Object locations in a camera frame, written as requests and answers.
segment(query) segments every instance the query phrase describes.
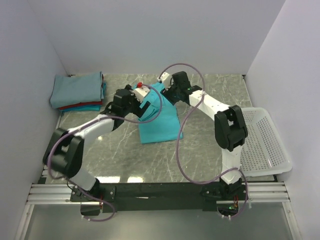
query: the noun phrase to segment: gray floor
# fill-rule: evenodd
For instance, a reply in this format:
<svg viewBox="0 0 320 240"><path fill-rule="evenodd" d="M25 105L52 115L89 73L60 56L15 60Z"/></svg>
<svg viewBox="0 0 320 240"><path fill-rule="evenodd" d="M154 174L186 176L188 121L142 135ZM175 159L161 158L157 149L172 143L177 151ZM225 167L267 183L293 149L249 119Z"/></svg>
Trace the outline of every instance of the gray floor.
<svg viewBox="0 0 320 240"><path fill-rule="evenodd" d="M138 82L153 84L153 74L108 74L104 80L107 91L104 105L113 100L119 88ZM191 85L202 87L200 77L189 75ZM228 105L242 108L252 107L246 84L240 74L206 74L205 91L217 100ZM176 104L180 122L190 107L183 103ZM68 129L79 126L94 117L98 112L67 112L60 121L60 127ZM129 119L137 117L130 114ZM92 146L84 151L83 165L98 177L101 182L184 182L175 157L175 141L141 144L137 124L125 122L116 131L102 135ZM197 181L210 180L221 173L222 153L215 140L214 122L196 110L188 119L180 141L179 156L184 171ZM249 181L273 181L273 176L249 177ZM47 183L61 181L47 180Z"/></svg>
<svg viewBox="0 0 320 240"><path fill-rule="evenodd" d="M79 205L37 205L30 226L26 240L293 239L281 203L253 203L231 221L216 212L176 210L119 212L107 222L88 222Z"/></svg>

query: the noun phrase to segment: plastic basket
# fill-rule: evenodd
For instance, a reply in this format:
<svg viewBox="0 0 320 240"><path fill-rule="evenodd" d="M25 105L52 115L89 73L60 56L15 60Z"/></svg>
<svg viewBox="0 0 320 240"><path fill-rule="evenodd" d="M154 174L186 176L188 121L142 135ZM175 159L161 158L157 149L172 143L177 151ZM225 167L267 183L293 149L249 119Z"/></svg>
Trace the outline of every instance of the plastic basket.
<svg viewBox="0 0 320 240"><path fill-rule="evenodd" d="M290 171L290 157L267 110L246 107L242 113L248 130L240 159L243 173L257 177Z"/></svg>

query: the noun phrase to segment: teal folded cloth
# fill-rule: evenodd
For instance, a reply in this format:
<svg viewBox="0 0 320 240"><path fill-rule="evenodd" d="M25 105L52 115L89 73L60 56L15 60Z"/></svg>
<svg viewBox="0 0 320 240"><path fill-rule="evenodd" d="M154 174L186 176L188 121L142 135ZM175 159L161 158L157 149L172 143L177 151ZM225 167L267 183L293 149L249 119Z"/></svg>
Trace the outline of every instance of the teal folded cloth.
<svg viewBox="0 0 320 240"><path fill-rule="evenodd" d="M84 76L56 75L50 103L54 109L68 105L98 102L104 98L102 72Z"/></svg>
<svg viewBox="0 0 320 240"><path fill-rule="evenodd" d="M102 83L102 92L103 95L105 95L107 88L107 84L105 82ZM89 104L89 105L83 105L83 106L74 106L74 107L68 107L65 109L60 110L62 113L64 112L71 112L71 111L100 111L100 104Z"/></svg>
<svg viewBox="0 0 320 240"><path fill-rule="evenodd" d="M154 87L159 93L165 88L165 86L160 82L151 86ZM162 99L162 110L159 116L149 123L138 125L140 141L142 144L166 142L176 140L178 137L180 122L177 116L177 108L172 105L162 94L160 95ZM159 96L154 90L150 90L140 107L142 108L147 101L149 101L151 104L143 116L138 119L140 122L154 118L160 110Z"/></svg>

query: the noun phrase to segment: red folded cloth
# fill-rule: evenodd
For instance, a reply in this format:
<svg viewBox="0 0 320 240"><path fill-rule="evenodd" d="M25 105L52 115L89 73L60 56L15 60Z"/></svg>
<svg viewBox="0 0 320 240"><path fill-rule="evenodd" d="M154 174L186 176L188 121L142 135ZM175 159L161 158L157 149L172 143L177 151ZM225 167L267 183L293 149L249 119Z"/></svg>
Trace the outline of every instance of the red folded cloth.
<svg viewBox="0 0 320 240"><path fill-rule="evenodd" d="M86 106L86 105L102 105L102 100L101 101L80 102L77 104L62 106L62 107L59 107L59 110L69 109L69 108L74 108L74 107L79 107L79 106Z"/></svg>

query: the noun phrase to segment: gray marble surface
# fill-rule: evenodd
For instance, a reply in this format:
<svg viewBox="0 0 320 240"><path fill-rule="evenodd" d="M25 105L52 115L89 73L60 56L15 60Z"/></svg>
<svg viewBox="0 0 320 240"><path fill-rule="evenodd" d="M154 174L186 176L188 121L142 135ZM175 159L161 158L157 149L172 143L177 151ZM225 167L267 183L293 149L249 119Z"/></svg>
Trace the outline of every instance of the gray marble surface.
<svg viewBox="0 0 320 240"><path fill-rule="evenodd" d="M113 100L117 89L138 82L153 84L153 74L107 74L104 106ZM240 74L206 74L205 91L217 100L228 105L251 107L246 84ZM202 86L200 77L189 75L191 85ZM183 103L176 104L180 122L190 107ZM98 112L67 112L60 120L64 129L81 125ZM130 114L129 119L137 117ZM93 145L83 154L83 165L98 177L101 182L185 182L176 162L175 141L141 144L137 124L124 122L117 130L97 138ZM210 180L221 173L222 153L215 140L214 122L196 110L187 120L180 141L179 157L185 173L196 181ZM273 181L273 176L251 177L250 181ZM47 183L59 181L47 180Z"/></svg>

